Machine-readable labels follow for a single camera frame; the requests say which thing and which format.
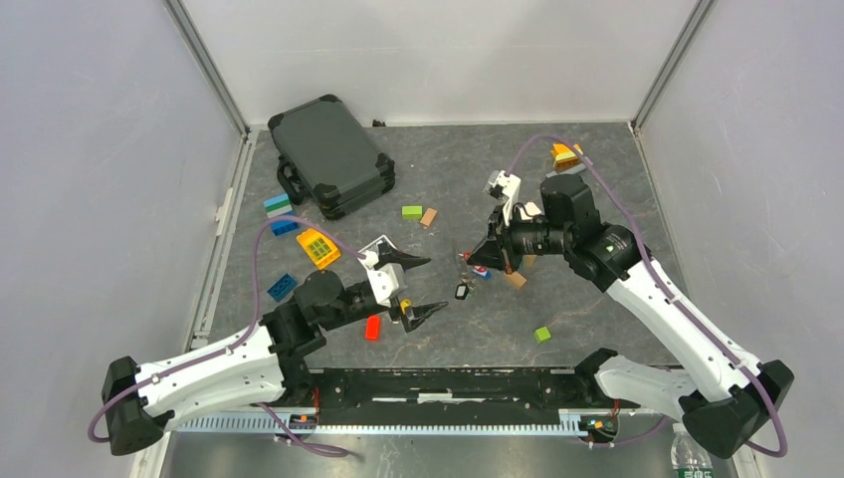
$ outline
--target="water bottle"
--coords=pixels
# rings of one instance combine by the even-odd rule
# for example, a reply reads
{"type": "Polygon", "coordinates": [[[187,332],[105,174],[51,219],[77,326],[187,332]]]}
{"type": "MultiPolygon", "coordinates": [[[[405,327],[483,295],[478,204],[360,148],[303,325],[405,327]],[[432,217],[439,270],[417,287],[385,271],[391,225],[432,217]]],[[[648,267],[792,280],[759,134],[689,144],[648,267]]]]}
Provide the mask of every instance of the water bottle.
{"type": "Polygon", "coordinates": [[[715,478],[709,453],[692,438],[683,423],[674,424],[671,464],[678,478],[715,478]]]}

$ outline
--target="white wall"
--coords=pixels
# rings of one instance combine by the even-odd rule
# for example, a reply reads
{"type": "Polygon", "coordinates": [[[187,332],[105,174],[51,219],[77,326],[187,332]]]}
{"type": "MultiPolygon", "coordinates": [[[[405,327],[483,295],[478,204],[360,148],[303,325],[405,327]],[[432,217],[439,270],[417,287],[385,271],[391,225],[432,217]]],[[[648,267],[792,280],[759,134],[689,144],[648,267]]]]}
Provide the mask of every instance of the white wall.
{"type": "Polygon", "coordinates": [[[0,45],[0,475],[125,476],[106,367],[183,347],[239,138],[160,1],[5,2],[0,45]]]}
{"type": "Polygon", "coordinates": [[[694,0],[184,0],[248,122],[629,120],[694,0]]]}
{"type": "Polygon", "coordinates": [[[644,147],[692,297],[796,374],[769,476],[840,476],[844,3],[797,3],[717,2],[644,147]]]}

